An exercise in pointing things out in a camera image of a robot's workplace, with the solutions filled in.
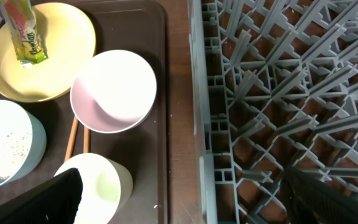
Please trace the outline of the green yellow snack wrapper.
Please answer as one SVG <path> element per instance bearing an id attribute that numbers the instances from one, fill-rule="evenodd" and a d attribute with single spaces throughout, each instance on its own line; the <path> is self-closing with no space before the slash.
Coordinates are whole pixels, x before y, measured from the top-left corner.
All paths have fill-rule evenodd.
<path id="1" fill-rule="evenodd" d="M 34 65 L 48 59 L 30 1 L 0 0 L 0 10 L 11 33 L 16 58 L 21 65 Z"/>

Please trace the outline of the wooden chopstick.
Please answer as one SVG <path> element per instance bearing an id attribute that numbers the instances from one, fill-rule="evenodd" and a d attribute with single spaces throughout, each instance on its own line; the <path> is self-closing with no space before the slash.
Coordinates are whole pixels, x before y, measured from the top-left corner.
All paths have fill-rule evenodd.
<path id="1" fill-rule="evenodd" d="M 72 126 L 71 126 L 70 135 L 69 135 L 69 139 L 68 139 L 65 158 L 64 158 L 65 162 L 67 160 L 69 160 L 71 158 L 72 154 L 73 154 L 73 150 L 74 150 L 74 146 L 75 146 L 76 133 L 77 133 L 77 129 L 78 129 L 78 123 L 79 123 L 78 119 L 76 118 L 76 116 L 74 116 Z"/>
<path id="2" fill-rule="evenodd" d="M 83 135 L 83 152 L 90 152 L 90 130 L 87 127 L 84 127 L 84 135 Z"/>

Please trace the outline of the light blue bowl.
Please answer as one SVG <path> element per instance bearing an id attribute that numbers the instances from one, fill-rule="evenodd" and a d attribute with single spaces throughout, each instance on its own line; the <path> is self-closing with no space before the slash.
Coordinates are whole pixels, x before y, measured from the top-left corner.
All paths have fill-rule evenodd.
<path id="1" fill-rule="evenodd" d="M 47 145 L 42 123 L 22 106 L 0 100 L 0 186 L 29 174 Z"/>

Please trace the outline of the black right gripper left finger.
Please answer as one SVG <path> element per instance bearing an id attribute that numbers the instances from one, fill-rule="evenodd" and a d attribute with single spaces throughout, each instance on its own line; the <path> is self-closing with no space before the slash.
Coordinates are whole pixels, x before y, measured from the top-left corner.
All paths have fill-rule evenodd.
<path id="1" fill-rule="evenodd" d="M 78 169 L 70 168 L 0 205 L 0 224 L 71 224 L 75 221 L 82 191 Z"/>

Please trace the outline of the pale green cup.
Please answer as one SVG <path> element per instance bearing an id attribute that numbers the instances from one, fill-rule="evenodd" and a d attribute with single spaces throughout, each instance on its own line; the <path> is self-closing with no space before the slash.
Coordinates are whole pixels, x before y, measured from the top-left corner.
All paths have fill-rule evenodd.
<path id="1" fill-rule="evenodd" d="M 70 168 L 78 169 L 83 183 L 81 202 L 74 222 L 109 223 L 131 196 L 131 173 L 117 162 L 94 153 L 73 156 L 55 174 Z"/>

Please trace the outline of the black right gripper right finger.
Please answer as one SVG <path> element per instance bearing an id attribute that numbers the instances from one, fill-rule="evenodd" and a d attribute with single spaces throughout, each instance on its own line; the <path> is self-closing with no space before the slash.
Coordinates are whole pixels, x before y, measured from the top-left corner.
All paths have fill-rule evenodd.
<path id="1" fill-rule="evenodd" d="M 290 223 L 358 224 L 358 201 L 295 167 L 283 171 L 280 191 Z"/>

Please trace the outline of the pink bowl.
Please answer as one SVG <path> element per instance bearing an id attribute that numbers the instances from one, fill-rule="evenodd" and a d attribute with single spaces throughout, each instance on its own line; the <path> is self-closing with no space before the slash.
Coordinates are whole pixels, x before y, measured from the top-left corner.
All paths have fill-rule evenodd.
<path id="1" fill-rule="evenodd" d="M 157 78 L 146 59 L 128 50 L 109 50 L 89 59 L 77 72 L 70 103 L 83 126 L 113 134 L 143 122 L 156 95 Z"/>

